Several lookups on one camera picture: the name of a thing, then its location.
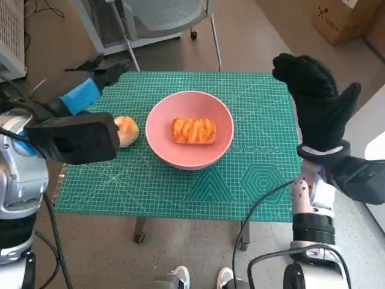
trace cardboard box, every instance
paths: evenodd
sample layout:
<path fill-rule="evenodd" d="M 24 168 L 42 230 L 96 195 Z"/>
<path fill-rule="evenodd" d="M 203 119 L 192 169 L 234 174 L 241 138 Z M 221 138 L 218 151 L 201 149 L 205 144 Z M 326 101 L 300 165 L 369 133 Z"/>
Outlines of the cardboard box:
<path fill-rule="evenodd" d="M 365 40 L 385 59 L 385 4 L 383 4 L 373 22 L 365 31 Z"/>
<path fill-rule="evenodd" d="M 319 0 L 312 24 L 331 45 L 360 37 L 383 0 Z"/>

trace pink bowl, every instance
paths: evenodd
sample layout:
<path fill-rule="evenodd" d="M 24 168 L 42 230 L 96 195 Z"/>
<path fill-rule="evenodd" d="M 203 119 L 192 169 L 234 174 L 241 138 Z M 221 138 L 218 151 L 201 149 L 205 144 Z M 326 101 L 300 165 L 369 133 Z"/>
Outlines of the pink bowl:
<path fill-rule="evenodd" d="M 217 124 L 213 144 L 178 144 L 171 139 L 177 117 L 207 117 Z M 182 170 L 200 170 L 216 162 L 229 148 L 234 135 L 233 118 L 219 99 L 205 92 L 177 92 L 159 101 L 146 122 L 146 137 L 160 158 Z"/>

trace table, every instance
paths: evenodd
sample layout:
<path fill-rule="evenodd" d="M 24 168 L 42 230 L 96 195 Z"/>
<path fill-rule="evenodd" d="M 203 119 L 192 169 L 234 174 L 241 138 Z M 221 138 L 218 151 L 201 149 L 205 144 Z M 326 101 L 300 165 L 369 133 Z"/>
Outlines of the table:
<path fill-rule="evenodd" d="M 213 94 L 234 119 L 230 149 L 204 170 L 177 170 L 146 141 L 144 126 L 152 107 L 182 90 Z M 114 160 L 67 166 L 55 210 L 137 216 L 138 242 L 146 217 L 241 221 L 253 202 L 300 171 L 291 97 L 270 73 L 128 72 L 103 91 L 90 111 L 133 117 L 139 139 Z M 289 188 L 269 197 L 251 220 L 291 222 Z M 242 241 L 247 245 L 247 230 Z"/>

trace pastry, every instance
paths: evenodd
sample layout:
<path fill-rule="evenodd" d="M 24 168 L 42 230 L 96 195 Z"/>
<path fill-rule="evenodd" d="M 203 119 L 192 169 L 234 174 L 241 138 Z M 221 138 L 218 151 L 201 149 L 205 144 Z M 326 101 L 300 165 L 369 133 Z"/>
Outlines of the pastry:
<path fill-rule="evenodd" d="M 139 136 L 139 128 L 132 118 L 129 116 L 118 116 L 114 119 L 118 126 L 118 136 L 121 148 L 131 145 Z"/>
<path fill-rule="evenodd" d="M 176 118 L 171 133 L 176 143 L 209 145 L 215 141 L 217 127 L 211 119 Z"/>

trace gray chair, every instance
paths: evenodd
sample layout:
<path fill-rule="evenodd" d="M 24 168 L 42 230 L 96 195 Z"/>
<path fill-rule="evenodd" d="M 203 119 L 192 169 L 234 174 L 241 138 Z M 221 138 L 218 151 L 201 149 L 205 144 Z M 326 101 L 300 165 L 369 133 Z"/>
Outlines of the gray chair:
<path fill-rule="evenodd" d="M 204 0 L 122 0 L 124 16 L 119 14 L 114 0 L 106 1 L 111 2 L 137 71 L 140 71 L 140 68 L 132 50 L 131 41 L 169 36 L 188 28 L 191 39 L 196 39 L 197 33 L 193 31 L 193 26 L 206 18 L 211 20 L 219 71 L 221 71 L 221 55 L 212 12 L 213 0 L 206 0 L 206 5 Z"/>

